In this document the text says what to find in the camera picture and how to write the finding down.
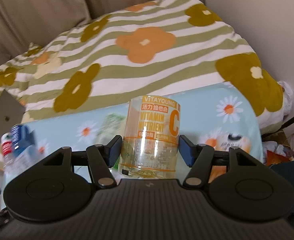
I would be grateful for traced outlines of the yellow vitamin C cup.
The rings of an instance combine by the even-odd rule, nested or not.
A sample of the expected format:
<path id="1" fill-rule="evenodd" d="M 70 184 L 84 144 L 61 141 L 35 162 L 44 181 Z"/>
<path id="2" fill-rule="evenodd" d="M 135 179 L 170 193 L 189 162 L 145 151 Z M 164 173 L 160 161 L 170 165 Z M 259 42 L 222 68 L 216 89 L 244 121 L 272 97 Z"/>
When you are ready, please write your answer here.
<path id="1" fill-rule="evenodd" d="M 118 172 L 142 179 L 172 179 L 176 173 L 180 104 L 144 95 L 128 106 Z"/>

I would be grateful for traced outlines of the orange label clear bottle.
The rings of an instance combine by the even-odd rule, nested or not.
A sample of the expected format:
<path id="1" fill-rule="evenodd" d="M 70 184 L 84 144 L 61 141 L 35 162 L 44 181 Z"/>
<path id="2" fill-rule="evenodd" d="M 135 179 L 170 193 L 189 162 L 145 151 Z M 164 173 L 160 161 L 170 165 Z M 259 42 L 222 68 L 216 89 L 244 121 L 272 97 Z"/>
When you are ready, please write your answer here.
<path id="1" fill-rule="evenodd" d="M 204 138 L 206 145 L 212 146 L 217 151 L 228 151 L 230 147 L 236 146 L 249 153 L 251 149 L 250 139 L 240 134 L 220 133 L 211 134 Z M 213 166 L 209 177 L 211 183 L 214 179 L 225 174 L 227 166 Z"/>

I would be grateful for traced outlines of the green white label bottle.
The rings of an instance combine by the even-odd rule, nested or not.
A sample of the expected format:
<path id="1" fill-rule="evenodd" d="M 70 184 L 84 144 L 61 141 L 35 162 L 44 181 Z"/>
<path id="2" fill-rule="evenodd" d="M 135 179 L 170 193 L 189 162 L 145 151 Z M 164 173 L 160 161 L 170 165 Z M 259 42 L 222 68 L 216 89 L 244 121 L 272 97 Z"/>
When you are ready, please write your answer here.
<path id="1" fill-rule="evenodd" d="M 116 135 L 123 136 L 125 131 L 126 116 L 112 113 L 104 117 L 102 125 L 97 133 L 96 143 L 106 145 Z"/>

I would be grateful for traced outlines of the daisy print blue tablecloth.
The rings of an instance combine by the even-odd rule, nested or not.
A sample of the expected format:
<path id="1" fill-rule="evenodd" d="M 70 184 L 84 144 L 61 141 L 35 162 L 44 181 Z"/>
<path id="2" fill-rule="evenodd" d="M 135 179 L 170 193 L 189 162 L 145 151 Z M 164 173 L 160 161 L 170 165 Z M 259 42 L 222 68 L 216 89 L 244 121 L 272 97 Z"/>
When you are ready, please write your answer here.
<path id="1" fill-rule="evenodd" d="M 171 94 L 140 96 L 128 103 L 24 124 L 31 145 L 5 168 L 4 183 L 62 146 L 83 151 L 123 138 L 124 165 L 112 165 L 116 179 L 177 178 L 189 171 L 191 157 L 177 153 L 178 136 L 219 151 L 238 146 L 259 161 L 263 146 L 248 100 L 229 82 Z"/>

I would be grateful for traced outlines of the colourful bag clutter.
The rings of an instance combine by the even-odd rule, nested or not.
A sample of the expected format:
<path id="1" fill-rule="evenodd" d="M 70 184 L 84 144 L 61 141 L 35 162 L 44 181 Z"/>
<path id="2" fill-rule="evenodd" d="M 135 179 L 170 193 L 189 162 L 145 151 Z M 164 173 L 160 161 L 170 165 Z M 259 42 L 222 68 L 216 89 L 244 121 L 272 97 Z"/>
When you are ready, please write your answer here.
<path id="1" fill-rule="evenodd" d="M 261 136 L 266 166 L 294 161 L 294 148 L 290 144 L 292 137 L 293 135 L 288 137 L 282 129 Z"/>

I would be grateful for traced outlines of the dark blue label bottle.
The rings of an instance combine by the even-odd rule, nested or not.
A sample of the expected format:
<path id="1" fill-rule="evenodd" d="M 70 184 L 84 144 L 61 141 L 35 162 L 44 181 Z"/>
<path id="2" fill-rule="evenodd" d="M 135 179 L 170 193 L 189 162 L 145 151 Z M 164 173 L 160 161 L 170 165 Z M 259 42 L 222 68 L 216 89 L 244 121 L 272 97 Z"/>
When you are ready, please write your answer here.
<path id="1" fill-rule="evenodd" d="M 18 124 L 11 128 L 13 156 L 18 158 L 24 154 L 32 160 L 37 158 L 35 137 L 27 125 Z"/>

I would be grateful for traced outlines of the white light-blue label bottle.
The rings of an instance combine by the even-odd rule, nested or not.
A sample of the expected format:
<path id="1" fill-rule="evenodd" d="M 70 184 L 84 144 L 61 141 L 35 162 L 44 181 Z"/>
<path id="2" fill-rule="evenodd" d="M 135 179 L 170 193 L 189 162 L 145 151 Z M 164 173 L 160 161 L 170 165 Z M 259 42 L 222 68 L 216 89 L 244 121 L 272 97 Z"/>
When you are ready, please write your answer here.
<path id="1" fill-rule="evenodd" d="M 9 166 L 5 167 L 5 178 L 9 182 L 16 176 L 25 172 L 28 168 L 32 167 L 41 160 L 38 153 L 29 153 L 24 151 Z"/>

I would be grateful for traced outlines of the red label clear bottle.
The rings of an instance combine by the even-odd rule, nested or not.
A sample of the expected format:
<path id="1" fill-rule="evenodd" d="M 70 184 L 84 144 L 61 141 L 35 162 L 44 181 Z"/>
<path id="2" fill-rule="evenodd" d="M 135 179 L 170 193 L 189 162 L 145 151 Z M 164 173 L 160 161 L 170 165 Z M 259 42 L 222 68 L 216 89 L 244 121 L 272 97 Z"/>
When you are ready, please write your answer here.
<path id="1" fill-rule="evenodd" d="M 1 139 L 1 152 L 3 154 L 4 161 L 4 172 L 9 174 L 12 170 L 12 165 L 14 163 L 14 155 L 13 155 L 13 145 L 12 138 L 10 133 L 5 133 L 2 135 Z"/>

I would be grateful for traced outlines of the grey open laptop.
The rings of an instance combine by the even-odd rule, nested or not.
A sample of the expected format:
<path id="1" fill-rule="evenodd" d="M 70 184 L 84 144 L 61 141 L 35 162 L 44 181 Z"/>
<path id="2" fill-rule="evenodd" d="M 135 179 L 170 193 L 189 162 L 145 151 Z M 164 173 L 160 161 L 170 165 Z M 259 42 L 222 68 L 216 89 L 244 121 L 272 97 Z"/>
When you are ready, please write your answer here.
<path id="1" fill-rule="evenodd" d="M 4 90 L 0 96 L 0 139 L 12 126 L 22 122 L 24 113 L 25 106 Z"/>

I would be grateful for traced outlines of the floral striped duvet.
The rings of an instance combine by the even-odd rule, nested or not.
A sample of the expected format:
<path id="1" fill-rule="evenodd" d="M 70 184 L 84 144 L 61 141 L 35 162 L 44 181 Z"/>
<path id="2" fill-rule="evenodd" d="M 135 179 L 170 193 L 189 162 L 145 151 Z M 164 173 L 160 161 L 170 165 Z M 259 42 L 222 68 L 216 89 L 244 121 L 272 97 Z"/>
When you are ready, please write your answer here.
<path id="1" fill-rule="evenodd" d="M 282 86 L 247 41 L 199 0 L 134 5 L 0 66 L 0 96 L 6 90 L 25 106 L 23 125 L 224 82 L 248 100 L 260 136 L 281 126 Z"/>

